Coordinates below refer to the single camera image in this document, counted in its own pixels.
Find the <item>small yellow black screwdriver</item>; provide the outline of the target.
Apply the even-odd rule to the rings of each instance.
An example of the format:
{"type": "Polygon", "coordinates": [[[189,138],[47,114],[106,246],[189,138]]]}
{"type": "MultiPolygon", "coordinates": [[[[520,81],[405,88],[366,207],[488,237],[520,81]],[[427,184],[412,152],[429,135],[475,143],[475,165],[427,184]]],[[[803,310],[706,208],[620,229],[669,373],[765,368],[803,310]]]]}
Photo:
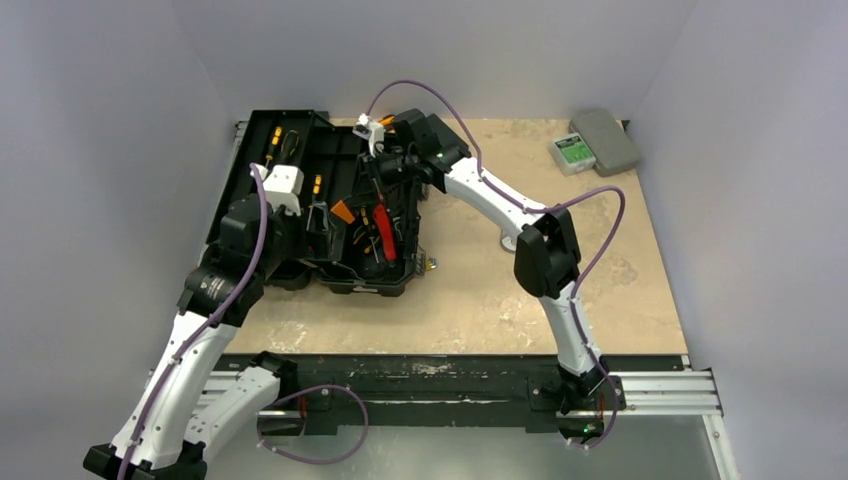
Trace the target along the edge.
{"type": "Polygon", "coordinates": [[[276,126],[271,135],[269,137],[269,143],[267,145],[266,153],[264,155],[265,163],[264,165],[269,168],[270,165],[274,162],[281,141],[281,137],[283,135],[284,129],[281,126],[276,126]]]}

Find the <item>black toolbox tray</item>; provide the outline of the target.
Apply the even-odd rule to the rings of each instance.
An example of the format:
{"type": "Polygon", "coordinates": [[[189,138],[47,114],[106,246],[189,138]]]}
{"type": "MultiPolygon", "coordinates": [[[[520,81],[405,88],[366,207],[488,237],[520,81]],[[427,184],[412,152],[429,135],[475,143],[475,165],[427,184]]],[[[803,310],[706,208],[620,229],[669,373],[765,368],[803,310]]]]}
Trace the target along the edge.
{"type": "Polygon", "coordinates": [[[261,182],[269,213],[304,220],[308,209],[308,169],[312,147],[322,131],[333,132],[327,111],[315,109],[258,109],[236,125],[231,165],[215,207],[206,243],[221,232],[222,220],[233,204],[247,199],[261,182]]]}

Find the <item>red handled pliers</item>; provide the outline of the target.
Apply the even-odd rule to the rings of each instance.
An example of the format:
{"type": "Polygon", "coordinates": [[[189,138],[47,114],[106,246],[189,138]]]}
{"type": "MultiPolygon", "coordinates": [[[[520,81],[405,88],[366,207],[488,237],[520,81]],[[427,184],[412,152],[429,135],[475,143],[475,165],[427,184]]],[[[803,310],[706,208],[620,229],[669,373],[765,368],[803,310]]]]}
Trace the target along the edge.
{"type": "Polygon", "coordinates": [[[394,263],[397,259],[396,246],[392,232],[392,224],[384,204],[380,203],[374,207],[373,220],[377,226],[381,241],[383,242],[384,256],[389,263],[394,263]]]}

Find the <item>black plastic toolbox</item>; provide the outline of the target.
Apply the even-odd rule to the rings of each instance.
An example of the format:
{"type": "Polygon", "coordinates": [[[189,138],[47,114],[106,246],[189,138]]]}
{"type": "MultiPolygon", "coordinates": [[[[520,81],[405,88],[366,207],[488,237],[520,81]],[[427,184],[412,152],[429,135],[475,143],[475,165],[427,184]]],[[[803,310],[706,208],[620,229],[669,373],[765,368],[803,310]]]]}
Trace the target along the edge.
{"type": "Polygon", "coordinates": [[[315,156],[308,169],[307,253],[298,261],[282,263],[268,278],[268,285],[296,291],[317,281],[337,294],[401,295],[409,282],[421,276],[416,271],[416,254],[422,248],[418,206],[427,195],[426,186],[418,180],[379,185],[374,170],[364,160],[366,141],[354,135],[349,126],[334,124],[333,132],[322,131],[318,145],[310,152],[315,156]],[[323,176],[322,189],[318,201],[312,204],[314,177],[318,174],[323,176]],[[330,212],[340,199],[355,210],[356,221],[351,225],[330,212]],[[379,264],[353,244],[354,232],[361,224],[359,208],[366,207],[373,220],[373,209],[380,203],[385,205],[392,224],[397,252],[394,263],[386,260],[381,238],[379,264]]]}

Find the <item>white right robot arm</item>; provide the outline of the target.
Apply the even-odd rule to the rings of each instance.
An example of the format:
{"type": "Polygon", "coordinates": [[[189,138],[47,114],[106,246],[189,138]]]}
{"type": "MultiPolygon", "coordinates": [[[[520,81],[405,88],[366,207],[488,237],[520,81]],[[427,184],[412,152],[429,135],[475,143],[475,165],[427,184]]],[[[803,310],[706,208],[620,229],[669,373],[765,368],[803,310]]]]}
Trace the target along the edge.
{"type": "Polygon", "coordinates": [[[378,153],[369,162],[384,184],[420,180],[470,205],[506,234],[515,248],[514,277],[539,300],[550,325],[564,399],[576,407],[596,399],[607,370],[578,294],[581,251],[570,212],[520,196],[453,147],[430,156],[378,153]]]}

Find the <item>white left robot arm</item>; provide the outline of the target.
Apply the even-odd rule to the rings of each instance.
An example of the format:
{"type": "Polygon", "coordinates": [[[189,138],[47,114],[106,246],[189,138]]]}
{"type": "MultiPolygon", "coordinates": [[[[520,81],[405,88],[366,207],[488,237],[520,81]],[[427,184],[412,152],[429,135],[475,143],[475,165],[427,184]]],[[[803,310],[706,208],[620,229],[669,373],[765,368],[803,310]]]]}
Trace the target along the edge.
{"type": "Polygon", "coordinates": [[[268,276],[297,244],[298,205],[259,193],[230,206],[218,238],[185,281],[167,345],[138,404],[112,440],[88,450],[85,470],[102,479],[203,479],[261,408],[295,402],[295,363],[262,352],[223,394],[197,407],[268,276]]]}

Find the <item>yellow handled needle-nose pliers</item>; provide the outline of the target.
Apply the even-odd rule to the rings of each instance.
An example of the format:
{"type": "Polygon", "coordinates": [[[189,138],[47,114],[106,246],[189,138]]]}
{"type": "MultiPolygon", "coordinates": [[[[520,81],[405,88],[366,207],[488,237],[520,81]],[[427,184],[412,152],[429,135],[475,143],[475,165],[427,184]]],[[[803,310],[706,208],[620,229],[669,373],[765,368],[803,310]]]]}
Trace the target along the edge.
{"type": "Polygon", "coordinates": [[[374,221],[369,216],[366,207],[359,208],[360,226],[354,232],[353,244],[358,246],[366,257],[372,257],[376,264],[381,262],[379,256],[380,237],[374,221]]]}

